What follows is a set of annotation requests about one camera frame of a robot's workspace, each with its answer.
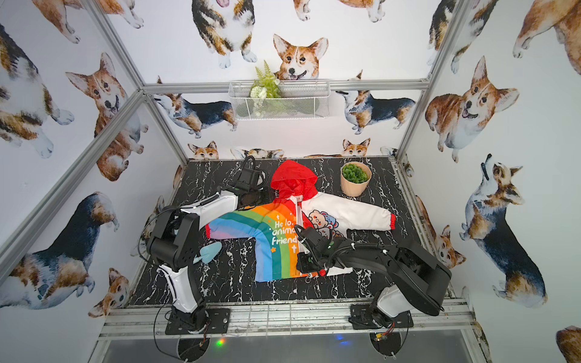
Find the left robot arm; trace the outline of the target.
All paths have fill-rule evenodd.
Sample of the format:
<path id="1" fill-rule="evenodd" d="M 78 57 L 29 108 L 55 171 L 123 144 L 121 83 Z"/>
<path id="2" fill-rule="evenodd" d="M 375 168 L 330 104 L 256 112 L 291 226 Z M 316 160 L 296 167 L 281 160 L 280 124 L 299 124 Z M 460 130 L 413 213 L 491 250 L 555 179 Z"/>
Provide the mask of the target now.
<path id="1" fill-rule="evenodd" d="M 151 263 L 162 271 L 172 293 L 175 310 L 192 315 L 202 309 L 204 298 L 190 267 L 202 259 L 201 229 L 227 213 L 244 207 L 243 201 L 264 189 L 268 173 L 256 166 L 253 156 L 245 157 L 235 179 L 193 204 L 164 207 L 155 217 L 155 227 L 146 243 Z"/>

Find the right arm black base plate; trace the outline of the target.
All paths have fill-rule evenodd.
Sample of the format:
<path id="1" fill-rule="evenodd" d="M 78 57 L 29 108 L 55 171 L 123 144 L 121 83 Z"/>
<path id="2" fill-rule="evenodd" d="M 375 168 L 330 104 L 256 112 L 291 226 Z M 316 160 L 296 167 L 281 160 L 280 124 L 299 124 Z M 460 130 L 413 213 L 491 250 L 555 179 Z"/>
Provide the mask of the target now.
<path id="1" fill-rule="evenodd" d="M 403 312 L 392 318 L 371 304 L 352 304 L 348 321 L 354 330 L 414 327 L 410 312 Z"/>

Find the rainbow hooded kids jacket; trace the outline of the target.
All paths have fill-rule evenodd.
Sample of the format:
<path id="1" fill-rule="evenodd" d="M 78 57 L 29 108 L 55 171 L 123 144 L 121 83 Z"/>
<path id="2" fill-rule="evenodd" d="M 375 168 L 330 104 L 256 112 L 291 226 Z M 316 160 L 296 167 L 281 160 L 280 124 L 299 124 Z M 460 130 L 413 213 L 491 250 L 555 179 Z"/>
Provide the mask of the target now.
<path id="1" fill-rule="evenodd" d="M 205 228 L 209 239 L 255 240 L 257 282 L 301 278 L 298 255 L 304 246 L 296 226 L 314 228 L 326 238 L 349 230 L 390 231 L 396 215 L 389 210 L 318 191 L 317 175 L 295 161 L 285 161 L 273 174 L 277 197 L 270 204 L 220 216 Z"/>

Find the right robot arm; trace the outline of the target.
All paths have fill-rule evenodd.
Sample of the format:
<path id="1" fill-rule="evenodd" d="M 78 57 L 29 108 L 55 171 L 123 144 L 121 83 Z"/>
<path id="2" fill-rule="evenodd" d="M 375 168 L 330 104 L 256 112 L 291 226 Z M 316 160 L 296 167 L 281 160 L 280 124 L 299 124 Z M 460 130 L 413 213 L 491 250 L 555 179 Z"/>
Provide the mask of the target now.
<path id="1" fill-rule="evenodd" d="M 412 309 L 438 316 L 452 273 L 422 245 L 413 240 L 397 244 L 355 242 L 345 237 L 328 239 L 313 227 L 295 226 L 295 231 L 307 249 L 298 255 L 297 269 L 306 274 L 325 272 L 333 268 L 362 269 L 386 275 L 393 282 L 384 288 L 372 303 L 372 311 L 386 318 Z"/>

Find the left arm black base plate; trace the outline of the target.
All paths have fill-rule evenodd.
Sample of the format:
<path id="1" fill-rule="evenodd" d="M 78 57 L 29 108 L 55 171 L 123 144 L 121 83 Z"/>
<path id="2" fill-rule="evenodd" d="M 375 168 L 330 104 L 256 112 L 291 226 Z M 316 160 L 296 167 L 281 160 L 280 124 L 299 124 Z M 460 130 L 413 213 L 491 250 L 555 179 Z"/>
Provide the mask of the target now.
<path id="1" fill-rule="evenodd" d="M 198 307 L 193 313 L 184 313 L 172 307 L 165 334 L 226 334 L 230 318 L 230 309 Z"/>

